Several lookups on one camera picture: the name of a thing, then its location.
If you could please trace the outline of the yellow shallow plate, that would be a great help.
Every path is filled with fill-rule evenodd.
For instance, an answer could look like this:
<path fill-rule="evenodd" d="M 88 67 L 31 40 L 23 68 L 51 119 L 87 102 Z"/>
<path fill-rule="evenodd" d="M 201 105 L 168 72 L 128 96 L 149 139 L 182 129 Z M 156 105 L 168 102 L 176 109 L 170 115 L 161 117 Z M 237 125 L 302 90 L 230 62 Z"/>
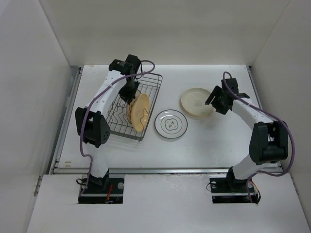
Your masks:
<path fill-rule="evenodd" d="M 150 103 L 147 94 L 139 95 L 132 107 L 131 121 L 132 126 L 137 132 L 142 132 L 147 124 L 149 117 Z"/>

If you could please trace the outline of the grey wire dish rack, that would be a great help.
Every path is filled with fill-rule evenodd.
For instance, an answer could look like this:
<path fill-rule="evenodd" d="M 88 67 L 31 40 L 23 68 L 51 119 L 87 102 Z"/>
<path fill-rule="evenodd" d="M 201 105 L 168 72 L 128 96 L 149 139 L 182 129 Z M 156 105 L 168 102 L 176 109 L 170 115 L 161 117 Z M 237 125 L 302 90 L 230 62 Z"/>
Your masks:
<path fill-rule="evenodd" d="M 130 104 L 121 97 L 115 98 L 106 117 L 112 134 L 137 141 L 144 138 L 162 80 L 162 75 L 147 74 L 139 79 L 138 90 Z"/>

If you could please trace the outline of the cream deep plate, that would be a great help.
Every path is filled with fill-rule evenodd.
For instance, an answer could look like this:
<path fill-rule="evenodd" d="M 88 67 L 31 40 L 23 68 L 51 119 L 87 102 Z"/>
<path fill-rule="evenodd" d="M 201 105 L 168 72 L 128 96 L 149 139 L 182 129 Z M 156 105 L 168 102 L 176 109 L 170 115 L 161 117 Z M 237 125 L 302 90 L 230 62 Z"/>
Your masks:
<path fill-rule="evenodd" d="M 203 88 L 188 89 L 180 98 L 181 106 L 191 116 L 206 117 L 215 110 L 210 104 L 205 105 L 210 94 L 210 91 Z"/>

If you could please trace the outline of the white plate thin green rim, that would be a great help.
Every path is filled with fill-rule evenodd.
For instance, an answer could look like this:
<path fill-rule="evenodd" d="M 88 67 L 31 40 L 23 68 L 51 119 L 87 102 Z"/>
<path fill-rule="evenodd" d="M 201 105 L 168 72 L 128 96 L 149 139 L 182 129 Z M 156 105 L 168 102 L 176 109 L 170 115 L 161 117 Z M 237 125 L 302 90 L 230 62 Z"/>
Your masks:
<path fill-rule="evenodd" d="M 167 109 L 156 115 L 154 127 L 162 139 L 177 140 L 187 132 L 188 120 L 180 111 Z"/>

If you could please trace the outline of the white plate flower emblem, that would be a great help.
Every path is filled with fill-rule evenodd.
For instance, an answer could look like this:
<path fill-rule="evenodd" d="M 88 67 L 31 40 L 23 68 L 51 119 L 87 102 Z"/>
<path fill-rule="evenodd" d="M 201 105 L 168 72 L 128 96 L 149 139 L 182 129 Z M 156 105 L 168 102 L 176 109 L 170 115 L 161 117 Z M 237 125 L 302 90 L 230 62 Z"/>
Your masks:
<path fill-rule="evenodd" d="M 126 105 L 126 117 L 127 117 L 127 121 L 131 124 L 131 112 L 132 112 L 132 107 L 134 105 L 134 101 L 131 101 L 130 104 Z"/>

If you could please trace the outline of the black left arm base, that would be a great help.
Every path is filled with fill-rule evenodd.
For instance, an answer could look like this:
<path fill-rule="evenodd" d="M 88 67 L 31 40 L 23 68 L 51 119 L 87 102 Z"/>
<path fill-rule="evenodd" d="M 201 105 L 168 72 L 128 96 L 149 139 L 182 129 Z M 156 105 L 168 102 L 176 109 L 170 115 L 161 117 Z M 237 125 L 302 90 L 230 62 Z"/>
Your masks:
<path fill-rule="evenodd" d="M 123 204 L 124 178 L 110 178 L 107 172 L 102 178 L 78 178 L 76 183 L 80 186 L 79 204 Z"/>

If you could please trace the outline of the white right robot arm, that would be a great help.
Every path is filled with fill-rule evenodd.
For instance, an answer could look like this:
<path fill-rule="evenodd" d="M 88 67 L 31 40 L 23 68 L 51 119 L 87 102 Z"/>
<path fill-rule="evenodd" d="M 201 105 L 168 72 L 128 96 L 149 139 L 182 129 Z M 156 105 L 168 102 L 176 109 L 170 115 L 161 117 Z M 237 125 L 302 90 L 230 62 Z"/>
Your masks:
<path fill-rule="evenodd" d="M 240 93 L 235 78 L 223 78 L 221 83 L 213 89 L 205 104 L 210 104 L 222 115 L 232 111 L 252 130 L 248 155 L 229 169 L 225 179 L 226 188 L 237 191 L 243 181 L 262 168 L 288 158 L 288 131 L 285 123 L 254 106 L 247 94 Z"/>

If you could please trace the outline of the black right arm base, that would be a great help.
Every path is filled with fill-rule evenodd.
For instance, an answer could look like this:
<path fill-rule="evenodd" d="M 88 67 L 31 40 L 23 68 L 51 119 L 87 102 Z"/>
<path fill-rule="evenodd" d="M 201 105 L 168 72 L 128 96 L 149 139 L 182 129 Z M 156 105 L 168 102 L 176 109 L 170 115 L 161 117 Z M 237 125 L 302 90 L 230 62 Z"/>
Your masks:
<path fill-rule="evenodd" d="M 230 184 L 225 177 L 211 177 L 208 185 L 210 186 L 213 204 L 258 204 L 261 200 L 261 193 L 252 181 Z"/>

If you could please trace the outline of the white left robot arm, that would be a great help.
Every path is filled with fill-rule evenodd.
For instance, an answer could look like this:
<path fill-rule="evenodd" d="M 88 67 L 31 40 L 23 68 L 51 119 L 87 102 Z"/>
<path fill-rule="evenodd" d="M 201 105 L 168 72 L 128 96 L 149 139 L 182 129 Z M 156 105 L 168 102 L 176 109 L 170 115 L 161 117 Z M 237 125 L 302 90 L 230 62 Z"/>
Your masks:
<path fill-rule="evenodd" d="M 115 59 L 108 67 L 108 74 L 88 106 L 78 107 L 75 111 L 77 133 L 79 135 L 80 153 L 90 158 L 88 181 L 97 192 L 104 192 L 109 186 L 108 168 L 95 165 L 96 156 L 85 154 L 83 144 L 91 144 L 96 148 L 105 144 L 110 136 L 110 127 L 105 115 L 110 105 L 119 96 L 125 103 L 135 99 L 139 82 L 135 77 L 141 60 L 134 55 L 128 55 L 125 61 Z"/>

